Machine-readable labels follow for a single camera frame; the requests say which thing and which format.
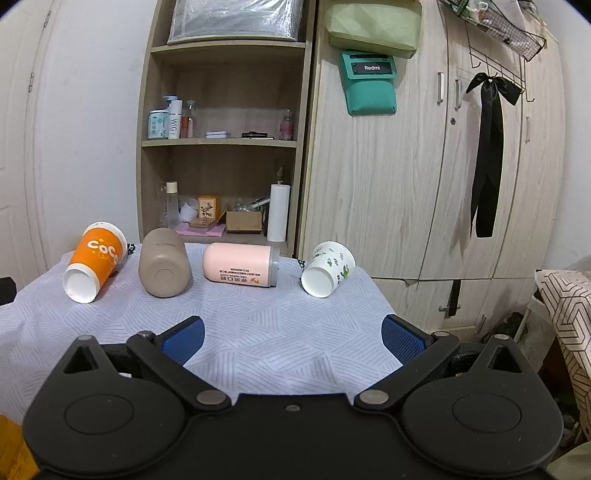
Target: pink tray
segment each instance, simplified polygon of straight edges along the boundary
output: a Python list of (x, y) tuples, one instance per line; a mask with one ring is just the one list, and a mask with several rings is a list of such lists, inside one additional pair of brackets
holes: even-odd
[(221, 223), (220, 225), (216, 225), (211, 227), (210, 229), (205, 228), (197, 228), (189, 226), (188, 223), (183, 222), (179, 224), (174, 230), (179, 235), (187, 235), (187, 236), (222, 236), (224, 230), (226, 229), (226, 224)]

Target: bottle cap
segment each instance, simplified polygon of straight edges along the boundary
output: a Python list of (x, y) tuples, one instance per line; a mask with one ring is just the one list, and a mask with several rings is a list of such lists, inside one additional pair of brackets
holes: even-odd
[(182, 100), (172, 100), (170, 102), (170, 113), (171, 114), (175, 114), (175, 113), (181, 113), (181, 111), (183, 110), (183, 101)]

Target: cabinet drawer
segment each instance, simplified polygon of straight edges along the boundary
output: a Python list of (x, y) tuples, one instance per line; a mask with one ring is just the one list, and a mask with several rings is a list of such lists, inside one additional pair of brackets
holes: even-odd
[(479, 318), (490, 280), (462, 280), (454, 316), (441, 311), (448, 306), (452, 280), (420, 281), (407, 286), (404, 280), (374, 278), (382, 294), (397, 315), (427, 333), (436, 330), (458, 328), (466, 333), (465, 327), (473, 327)]

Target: white container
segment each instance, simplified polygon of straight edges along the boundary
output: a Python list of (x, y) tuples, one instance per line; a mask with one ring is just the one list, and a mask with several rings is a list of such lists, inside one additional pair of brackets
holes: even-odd
[(192, 222), (199, 214), (199, 201), (196, 199), (187, 199), (181, 207), (181, 222)]
[(323, 242), (312, 252), (301, 275), (301, 285), (313, 297), (323, 299), (336, 290), (336, 287), (355, 269), (355, 259), (351, 252), (340, 243)]
[(271, 185), (271, 204), (269, 205), (267, 227), (267, 240), (270, 242), (285, 242), (289, 206), (290, 186), (283, 184)]
[(170, 106), (168, 107), (169, 110), (169, 120), (168, 120), (168, 138), (171, 140), (175, 140), (180, 138), (181, 136), (181, 120), (183, 118), (182, 111), (183, 111), (183, 101), (182, 100), (172, 100), (170, 102)]
[(166, 110), (152, 110), (148, 117), (148, 140), (168, 138), (168, 112)]

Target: white tablecloth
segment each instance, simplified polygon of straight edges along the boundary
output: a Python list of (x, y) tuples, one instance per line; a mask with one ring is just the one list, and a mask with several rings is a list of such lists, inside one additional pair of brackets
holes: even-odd
[(91, 304), (70, 300), (61, 277), (72, 253), (0, 307), (0, 413), (20, 422), (72, 340), (94, 335), (125, 342), (139, 330), (161, 333), (191, 315), (205, 342), (185, 364), (236, 401), (239, 393), (346, 393), (350, 399), (401, 366), (384, 346), (392, 308), (361, 268), (326, 299), (300, 284), (297, 260), (280, 259), (276, 288), (214, 283), (201, 268), (204, 245), (187, 244), (193, 276), (170, 299), (139, 282), (141, 246)]

